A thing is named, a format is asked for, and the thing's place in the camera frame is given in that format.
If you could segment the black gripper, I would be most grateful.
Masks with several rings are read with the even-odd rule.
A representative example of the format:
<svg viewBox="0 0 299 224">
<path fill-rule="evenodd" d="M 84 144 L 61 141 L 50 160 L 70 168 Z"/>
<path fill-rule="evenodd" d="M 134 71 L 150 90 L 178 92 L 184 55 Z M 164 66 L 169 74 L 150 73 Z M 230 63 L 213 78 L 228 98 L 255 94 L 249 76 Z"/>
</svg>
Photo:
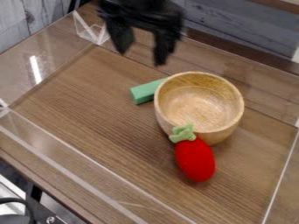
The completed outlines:
<svg viewBox="0 0 299 224">
<path fill-rule="evenodd" d="M 172 0 L 97 0 L 97 13 L 120 54 L 134 42 L 132 27 L 153 31 L 153 65 L 164 65 L 181 40 L 182 7 Z"/>
</svg>

